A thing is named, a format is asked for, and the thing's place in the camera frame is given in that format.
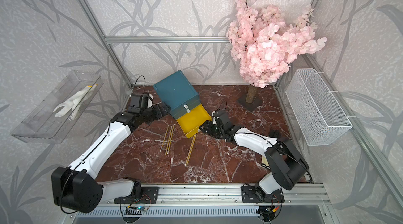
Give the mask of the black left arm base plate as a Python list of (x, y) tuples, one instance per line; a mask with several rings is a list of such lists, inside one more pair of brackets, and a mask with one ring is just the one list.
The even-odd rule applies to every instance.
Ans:
[(129, 196), (115, 198), (114, 204), (155, 204), (158, 198), (159, 187), (136, 187)]

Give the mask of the yellow pull-out drawer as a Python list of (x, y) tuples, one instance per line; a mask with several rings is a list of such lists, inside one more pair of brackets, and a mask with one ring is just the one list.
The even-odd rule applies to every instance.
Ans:
[(202, 104), (199, 104), (189, 113), (181, 116), (176, 121), (187, 138), (193, 137), (199, 132), (199, 127), (212, 118)]

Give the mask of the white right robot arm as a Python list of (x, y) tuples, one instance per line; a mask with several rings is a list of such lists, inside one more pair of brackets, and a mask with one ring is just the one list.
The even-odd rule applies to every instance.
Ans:
[(292, 140), (263, 136), (246, 127), (234, 125), (224, 110), (216, 110), (213, 120), (205, 121), (199, 129), (215, 139), (248, 148), (265, 157), (270, 173), (258, 183), (258, 188), (265, 194), (281, 188), (291, 190), (309, 170), (308, 163)]

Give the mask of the brown pencil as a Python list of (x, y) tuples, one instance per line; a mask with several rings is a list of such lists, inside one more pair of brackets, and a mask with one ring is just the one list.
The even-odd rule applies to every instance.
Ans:
[(163, 142), (162, 142), (161, 147), (160, 147), (160, 152), (162, 151), (162, 149), (163, 149), (163, 147), (164, 147), (165, 140), (166, 140), (166, 138), (167, 138), (167, 135), (168, 135), (169, 130), (170, 130), (170, 126), (167, 127), (166, 132), (165, 132), (165, 134), (164, 134)]

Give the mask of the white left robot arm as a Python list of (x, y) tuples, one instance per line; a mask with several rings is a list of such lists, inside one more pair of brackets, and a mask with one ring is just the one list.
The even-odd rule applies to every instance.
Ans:
[(148, 108), (135, 108), (119, 112), (109, 122), (103, 134), (75, 161), (67, 167), (56, 168), (51, 175), (55, 205), (69, 213), (90, 213), (99, 203), (116, 198), (140, 199), (142, 189), (139, 180), (123, 178), (109, 182), (96, 182), (96, 178), (116, 148), (141, 124), (151, 124), (170, 113), (163, 102)]

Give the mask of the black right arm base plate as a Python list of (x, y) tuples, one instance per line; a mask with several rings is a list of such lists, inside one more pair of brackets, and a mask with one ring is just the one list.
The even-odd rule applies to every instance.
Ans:
[(241, 196), (243, 203), (284, 203), (282, 189), (267, 194), (257, 184), (243, 184), (241, 186)]

